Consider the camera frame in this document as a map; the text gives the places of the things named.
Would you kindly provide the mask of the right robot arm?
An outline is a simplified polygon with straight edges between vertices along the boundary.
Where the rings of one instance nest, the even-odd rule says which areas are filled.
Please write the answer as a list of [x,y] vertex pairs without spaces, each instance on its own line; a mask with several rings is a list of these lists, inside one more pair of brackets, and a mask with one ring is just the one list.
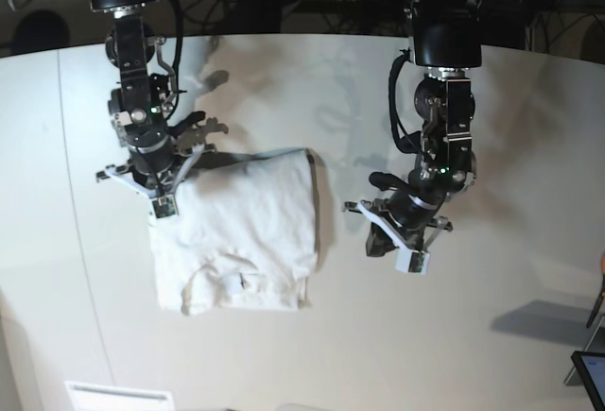
[[184,136],[204,124],[206,114],[192,111],[172,124],[180,97],[179,70],[184,19],[180,0],[168,0],[176,21],[175,54],[164,60],[163,36],[156,36],[143,18],[146,5],[160,0],[91,0],[94,12],[113,18],[105,42],[106,56],[118,69],[119,86],[112,90],[108,112],[119,144],[130,154],[120,166],[98,173],[101,180],[122,180],[136,191],[161,198],[175,193],[203,154],[204,143]]

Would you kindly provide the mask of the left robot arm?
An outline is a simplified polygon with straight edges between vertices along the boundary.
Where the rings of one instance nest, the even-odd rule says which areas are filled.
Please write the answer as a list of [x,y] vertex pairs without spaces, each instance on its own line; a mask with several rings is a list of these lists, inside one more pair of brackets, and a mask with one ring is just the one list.
[[[439,215],[444,203],[475,183],[471,123],[475,98],[467,73],[482,64],[478,11],[481,0],[406,0],[410,45],[389,70],[389,124],[393,141],[415,163],[406,178],[374,172],[372,186],[389,196],[357,203],[370,220],[366,253],[382,257],[409,249],[414,260],[427,254],[425,232],[449,231]],[[423,68],[414,93],[421,129],[408,132],[397,108],[396,87],[407,64]]]

